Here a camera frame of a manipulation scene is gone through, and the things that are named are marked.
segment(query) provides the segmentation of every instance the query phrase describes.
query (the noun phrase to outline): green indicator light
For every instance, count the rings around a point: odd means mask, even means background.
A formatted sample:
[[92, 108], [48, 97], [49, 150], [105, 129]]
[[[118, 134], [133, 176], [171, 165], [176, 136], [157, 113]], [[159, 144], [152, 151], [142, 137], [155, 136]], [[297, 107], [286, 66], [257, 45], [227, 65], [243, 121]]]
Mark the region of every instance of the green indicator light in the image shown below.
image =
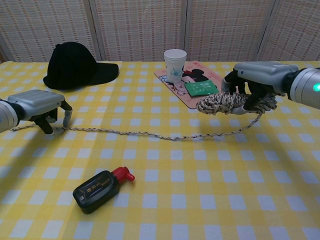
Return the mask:
[[320, 82], [316, 83], [314, 86], [313, 86], [313, 90], [315, 92], [320, 92]]

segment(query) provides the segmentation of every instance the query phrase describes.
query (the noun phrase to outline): white paper cup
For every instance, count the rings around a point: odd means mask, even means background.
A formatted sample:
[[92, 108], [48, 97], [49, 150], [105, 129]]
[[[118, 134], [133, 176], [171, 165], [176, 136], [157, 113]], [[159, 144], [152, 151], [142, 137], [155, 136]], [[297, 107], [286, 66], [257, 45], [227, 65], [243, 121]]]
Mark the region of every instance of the white paper cup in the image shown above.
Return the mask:
[[187, 53], [181, 49], [169, 49], [164, 52], [167, 81], [179, 83], [182, 79]]

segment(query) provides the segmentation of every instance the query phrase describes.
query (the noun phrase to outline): red bottle cap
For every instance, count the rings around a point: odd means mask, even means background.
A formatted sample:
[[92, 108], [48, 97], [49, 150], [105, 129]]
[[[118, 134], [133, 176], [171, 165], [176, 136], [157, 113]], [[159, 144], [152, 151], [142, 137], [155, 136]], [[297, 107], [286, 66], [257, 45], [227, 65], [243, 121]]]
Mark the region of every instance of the red bottle cap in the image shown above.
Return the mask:
[[129, 172], [129, 169], [126, 166], [118, 167], [117, 169], [113, 170], [112, 173], [120, 184], [122, 184], [126, 179], [128, 179], [130, 182], [135, 180], [135, 176]]

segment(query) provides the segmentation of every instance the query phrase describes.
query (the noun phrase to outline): soy sauce bottle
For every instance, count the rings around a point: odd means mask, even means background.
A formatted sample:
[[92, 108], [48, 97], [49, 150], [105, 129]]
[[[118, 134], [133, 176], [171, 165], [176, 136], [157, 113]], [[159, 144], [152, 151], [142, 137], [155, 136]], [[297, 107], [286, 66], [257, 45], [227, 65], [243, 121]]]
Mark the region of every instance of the soy sauce bottle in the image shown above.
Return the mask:
[[72, 195], [81, 210], [90, 214], [119, 193], [120, 185], [125, 180], [135, 180], [126, 166], [112, 172], [105, 170], [78, 186]]

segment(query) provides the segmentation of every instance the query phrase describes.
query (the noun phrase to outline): tablecloth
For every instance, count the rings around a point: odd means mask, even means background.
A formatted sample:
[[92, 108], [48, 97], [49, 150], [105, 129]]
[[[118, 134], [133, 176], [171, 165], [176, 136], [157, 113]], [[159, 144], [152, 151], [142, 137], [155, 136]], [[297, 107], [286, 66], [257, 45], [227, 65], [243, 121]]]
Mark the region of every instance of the tablecloth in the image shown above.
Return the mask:
[[[74, 109], [74, 127], [179, 136], [229, 132], [256, 117], [188, 109], [154, 75], [163, 62], [118, 64], [115, 81], [62, 93]], [[203, 64], [223, 77], [235, 62]], [[1, 64], [0, 98], [50, 90], [42, 80], [47, 66]], [[320, 239], [320, 112], [276, 99], [276, 110], [228, 137], [167, 141], [79, 131], [48, 136], [39, 128], [1, 133], [0, 239]], [[119, 166], [127, 166], [135, 182], [83, 214], [73, 190]]]

